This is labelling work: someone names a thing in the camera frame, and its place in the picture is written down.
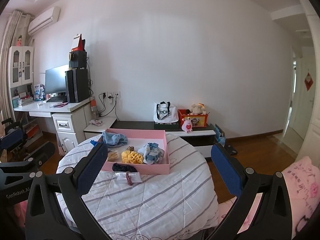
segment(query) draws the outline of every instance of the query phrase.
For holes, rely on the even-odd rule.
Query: red sticker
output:
[[[312,80],[310,73],[308,73],[308,75],[306,76],[304,83],[306,84],[307,91],[309,91],[309,89],[311,88],[311,86],[313,84],[313,80]]]

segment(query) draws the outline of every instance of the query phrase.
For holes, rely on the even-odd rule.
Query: pink box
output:
[[[161,164],[128,164],[122,163],[121,157],[117,163],[123,165],[130,165],[137,169],[140,174],[150,174],[150,175],[158,175],[158,174],[169,174],[170,173],[170,162],[167,148],[167,139],[165,137],[164,130],[129,130],[129,129],[106,129],[107,132],[111,133],[121,133],[127,136],[128,144],[119,148],[112,148],[114,150],[119,151],[119,154],[128,146],[134,146],[135,148],[141,148],[146,143],[155,142],[159,145],[159,148],[164,150],[164,157],[162,159]],[[112,165],[115,162],[105,162],[102,171],[112,171]]]

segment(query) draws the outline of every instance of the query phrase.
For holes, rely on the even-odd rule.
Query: black hair scrunchie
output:
[[[133,166],[130,165],[121,165],[119,163],[114,163],[112,165],[112,170],[113,171],[123,171],[123,172],[138,172],[137,169]]]

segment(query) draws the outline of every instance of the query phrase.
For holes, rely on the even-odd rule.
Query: blue towel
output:
[[[96,145],[96,141],[90,141],[92,145]],[[103,132],[102,142],[108,146],[108,148],[121,147],[128,144],[128,138],[123,134]]]

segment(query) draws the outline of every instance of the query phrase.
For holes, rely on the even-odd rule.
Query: plug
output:
[[[114,97],[113,97],[113,94],[111,92],[108,92],[108,98],[109,98],[109,103],[112,104],[112,99]]]

